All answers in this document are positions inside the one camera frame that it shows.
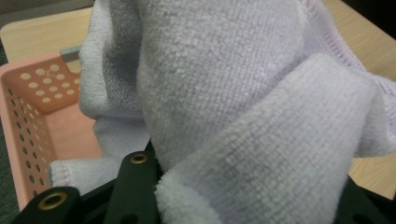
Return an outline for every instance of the pink plastic basket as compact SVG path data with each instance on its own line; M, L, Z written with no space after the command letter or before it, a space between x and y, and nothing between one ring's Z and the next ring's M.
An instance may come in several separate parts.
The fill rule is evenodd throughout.
M79 74L60 51L0 67L0 115L18 203L48 189L50 162L101 156L78 109Z

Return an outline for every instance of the brass grommet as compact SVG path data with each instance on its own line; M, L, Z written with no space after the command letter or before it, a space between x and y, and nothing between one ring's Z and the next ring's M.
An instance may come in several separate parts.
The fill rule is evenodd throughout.
M53 192L49 196L45 197L40 201L40 203L38 204L38 208L40 210L47 211L58 207L59 205L64 203L66 199L67 199L67 194L65 192L63 191Z
M131 163L133 164L140 164L147 161L149 158L144 154L137 154L132 156Z

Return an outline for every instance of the table surface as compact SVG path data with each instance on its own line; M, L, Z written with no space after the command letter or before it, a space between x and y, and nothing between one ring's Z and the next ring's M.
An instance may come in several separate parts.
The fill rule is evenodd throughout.
M396 41L340 0L324 0L341 35L366 68L396 80ZM0 32L9 62L57 49L80 45L91 9L17 21ZM349 171L362 187L392 198L396 190L396 153L385 157L354 159Z

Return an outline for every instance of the wooden table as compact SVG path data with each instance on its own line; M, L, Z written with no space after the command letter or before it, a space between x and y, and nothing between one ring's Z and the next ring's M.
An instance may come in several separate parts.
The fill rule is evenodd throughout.
M324 0L340 33L366 68L396 80L396 41L340 0ZM0 36L10 62L82 43L90 9L13 22ZM362 187L392 198L396 190L396 153L386 157L355 159L352 178Z

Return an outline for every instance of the black plastic part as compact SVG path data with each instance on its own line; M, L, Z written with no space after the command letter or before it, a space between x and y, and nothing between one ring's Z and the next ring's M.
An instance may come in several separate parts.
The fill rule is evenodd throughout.
M84 214L83 224L103 222L115 182L115 180L112 180L81 197L81 210Z
M121 164L104 223L160 223L154 195L158 170L153 151L139 151L126 156Z
M348 178L341 196L334 224L391 224L364 194L364 191Z
M57 195L65 195L65 200ZM50 208L52 204L59 203L58 206ZM60 187L44 191L43 193L35 196L30 201L23 211L14 219L13 224L65 224L65 223L80 223L82 220L82 213L79 209L81 200L79 192L75 188Z
M149 142L144 152L135 152L124 158L116 180L82 197L77 189L70 187L48 189L34 197L13 223L158 224L161 220L154 190L162 175L154 148ZM39 209L38 205L43 199L57 192L67 195L62 204L49 210ZM362 189L349 178L338 204L334 224L358 223L396 223L396 201Z
M374 204L374 206L384 215L390 223L396 223L396 197L393 200L382 197L376 193L371 192L368 189L362 189L368 199Z

